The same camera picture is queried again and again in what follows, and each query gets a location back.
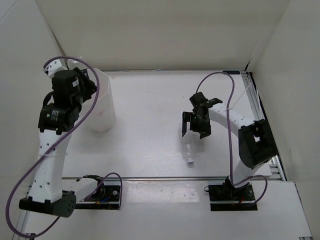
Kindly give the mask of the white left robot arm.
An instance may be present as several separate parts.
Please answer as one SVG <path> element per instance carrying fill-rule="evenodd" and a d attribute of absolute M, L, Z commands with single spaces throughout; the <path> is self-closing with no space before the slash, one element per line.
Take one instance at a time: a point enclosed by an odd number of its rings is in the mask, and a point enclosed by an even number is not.
<path fill-rule="evenodd" d="M 69 69 L 61 58 L 49 60 L 44 72 L 51 79 L 52 91 L 43 100 L 39 115 L 39 160 L 26 197 L 19 201 L 21 210 L 68 218 L 76 207 L 72 190 L 62 189 L 62 173 L 69 141 L 75 129 L 89 116 L 83 117 L 83 103 L 97 102 L 100 85 L 90 80 L 86 70 Z"/>

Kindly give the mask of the clear bottle blue cap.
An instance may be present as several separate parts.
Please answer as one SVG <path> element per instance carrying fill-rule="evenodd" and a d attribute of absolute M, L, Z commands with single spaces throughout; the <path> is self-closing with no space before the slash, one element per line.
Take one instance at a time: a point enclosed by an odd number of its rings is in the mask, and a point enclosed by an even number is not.
<path fill-rule="evenodd" d="M 190 139 L 185 139 L 183 142 L 183 157 L 186 160 L 186 163 L 189 166 L 192 166 L 194 164 L 194 155 L 195 155 L 195 150 L 194 150 L 194 143 Z"/>

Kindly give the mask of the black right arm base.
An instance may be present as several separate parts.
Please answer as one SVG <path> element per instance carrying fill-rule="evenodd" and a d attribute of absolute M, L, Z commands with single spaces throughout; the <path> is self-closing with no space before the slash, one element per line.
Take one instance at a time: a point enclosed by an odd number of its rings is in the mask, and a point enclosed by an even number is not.
<path fill-rule="evenodd" d="M 253 186 L 248 183 L 237 191 L 230 191 L 225 184 L 208 185 L 204 191 L 209 194 L 211 212 L 257 211 Z"/>

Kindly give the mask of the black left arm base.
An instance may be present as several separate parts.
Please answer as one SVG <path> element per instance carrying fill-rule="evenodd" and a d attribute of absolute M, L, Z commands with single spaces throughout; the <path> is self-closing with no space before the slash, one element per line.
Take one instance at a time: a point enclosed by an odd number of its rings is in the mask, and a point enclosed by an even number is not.
<path fill-rule="evenodd" d="M 119 210 L 122 201 L 122 184 L 118 180 L 105 181 L 99 193 L 78 202 L 76 210 Z"/>

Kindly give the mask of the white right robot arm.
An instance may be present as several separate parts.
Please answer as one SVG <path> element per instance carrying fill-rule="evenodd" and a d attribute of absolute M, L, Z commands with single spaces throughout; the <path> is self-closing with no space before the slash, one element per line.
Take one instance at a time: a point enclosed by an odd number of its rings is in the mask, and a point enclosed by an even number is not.
<path fill-rule="evenodd" d="M 234 111 L 230 103 L 218 98 L 207 99 L 202 92 L 190 98 L 191 112 L 182 113 L 182 135 L 189 130 L 203 139 L 211 135 L 211 122 L 228 130 L 230 174 L 224 193 L 230 200 L 238 199 L 243 186 L 254 177 L 257 170 L 278 155 L 275 139 L 266 119 L 252 120 Z"/>

